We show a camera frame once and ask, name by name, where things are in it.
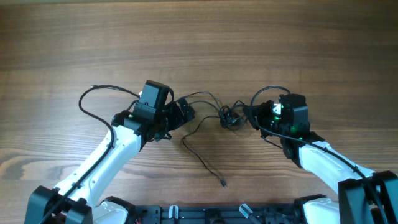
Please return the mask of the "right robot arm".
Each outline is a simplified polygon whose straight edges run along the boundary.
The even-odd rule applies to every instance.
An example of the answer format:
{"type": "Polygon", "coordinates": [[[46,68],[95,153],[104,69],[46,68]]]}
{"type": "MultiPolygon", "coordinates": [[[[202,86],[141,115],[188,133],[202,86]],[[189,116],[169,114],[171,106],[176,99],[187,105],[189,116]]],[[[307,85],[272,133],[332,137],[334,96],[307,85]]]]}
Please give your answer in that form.
{"type": "Polygon", "coordinates": [[[305,222],[397,223],[397,175],[357,165],[311,131],[303,95],[281,94],[277,102],[250,104],[243,111],[262,138],[279,137],[288,159],[338,195],[337,202],[322,195],[299,200],[305,222]]]}

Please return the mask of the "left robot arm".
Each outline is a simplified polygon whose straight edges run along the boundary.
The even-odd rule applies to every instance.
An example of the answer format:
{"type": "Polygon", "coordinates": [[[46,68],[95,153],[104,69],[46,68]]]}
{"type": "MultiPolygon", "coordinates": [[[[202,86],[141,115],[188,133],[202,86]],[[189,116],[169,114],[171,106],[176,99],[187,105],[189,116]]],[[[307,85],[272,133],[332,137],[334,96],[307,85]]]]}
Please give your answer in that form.
{"type": "Polygon", "coordinates": [[[103,192],[147,142],[171,139],[170,132],[194,118],[184,97],[167,102],[172,89],[152,80],[141,94],[107,123],[99,146],[54,188],[37,187],[29,197],[25,223],[140,223],[135,206],[103,192]]]}

